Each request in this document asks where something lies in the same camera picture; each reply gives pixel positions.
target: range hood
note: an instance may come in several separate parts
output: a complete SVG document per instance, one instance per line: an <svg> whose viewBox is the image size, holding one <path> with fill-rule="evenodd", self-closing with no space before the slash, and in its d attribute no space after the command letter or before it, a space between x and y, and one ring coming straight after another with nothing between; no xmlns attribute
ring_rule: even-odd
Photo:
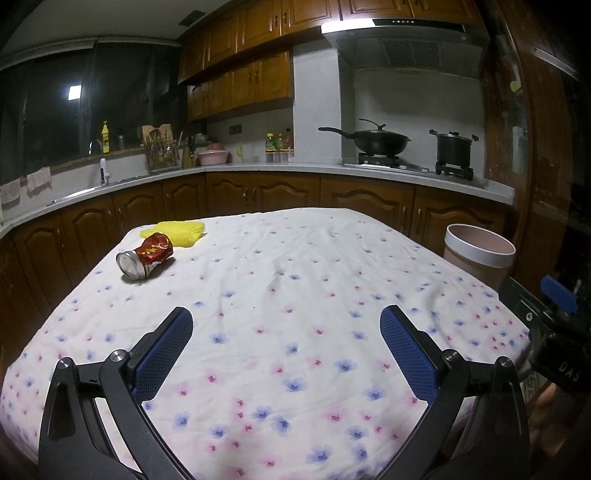
<svg viewBox="0 0 591 480"><path fill-rule="evenodd" d="M420 69L478 79L486 28L416 18L328 22L323 35L354 69Z"/></svg>

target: yellow sponge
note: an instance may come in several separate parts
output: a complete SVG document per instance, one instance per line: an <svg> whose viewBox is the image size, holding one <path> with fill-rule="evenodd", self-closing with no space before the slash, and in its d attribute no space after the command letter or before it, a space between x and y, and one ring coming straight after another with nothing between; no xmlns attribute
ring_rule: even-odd
<svg viewBox="0 0 591 480"><path fill-rule="evenodd" d="M192 247L203 236L203 222L160 222L149 230L142 230L141 238L148 238L152 233L161 232L170 238L173 247Z"/></svg>

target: hanging towel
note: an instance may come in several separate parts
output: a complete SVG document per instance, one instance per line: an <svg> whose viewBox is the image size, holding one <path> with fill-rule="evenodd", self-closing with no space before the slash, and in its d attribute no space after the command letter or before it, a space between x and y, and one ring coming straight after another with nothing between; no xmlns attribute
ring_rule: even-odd
<svg viewBox="0 0 591 480"><path fill-rule="evenodd" d="M49 167L43 167L35 173L27 175L27 191L29 193L47 183L51 183L51 171Z"/></svg>
<svg viewBox="0 0 591 480"><path fill-rule="evenodd" d="M14 202L21 196L21 179L9 181L0 187L0 202Z"/></svg>

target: ceiling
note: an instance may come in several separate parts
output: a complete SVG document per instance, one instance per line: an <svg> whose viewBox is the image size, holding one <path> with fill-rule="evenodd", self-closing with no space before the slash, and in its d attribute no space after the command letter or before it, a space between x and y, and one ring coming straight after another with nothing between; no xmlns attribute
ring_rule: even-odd
<svg viewBox="0 0 591 480"><path fill-rule="evenodd" d="M228 0L43 0L18 26L0 57L71 38L131 35L173 40L193 10L210 13Z"/></svg>

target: metal screw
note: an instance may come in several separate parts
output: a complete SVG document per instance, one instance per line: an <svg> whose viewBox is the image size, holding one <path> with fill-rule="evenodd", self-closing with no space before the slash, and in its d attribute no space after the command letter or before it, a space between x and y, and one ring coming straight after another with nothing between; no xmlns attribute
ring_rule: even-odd
<svg viewBox="0 0 591 480"><path fill-rule="evenodd" d="M511 359L505 356L500 356L499 362L501 362L501 365L505 368L511 368L513 366L513 362L511 361Z"/></svg>
<svg viewBox="0 0 591 480"><path fill-rule="evenodd" d="M459 353L451 349L443 352L443 356L445 357L445 360L447 360L448 362L456 362L461 358Z"/></svg>
<svg viewBox="0 0 591 480"><path fill-rule="evenodd" d="M72 364L72 359L70 357L65 357L62 358L58 363L57 363L57 367L58 368L68 368L70 365Z"/></svg>
<svg viewBox="0 0 591 480"><path fill-rule="evenodd" d="M126 353L127 351L125 350L115 350L114 352L111 352L109 358L112 362L121 362L125 358Z"/></svg>

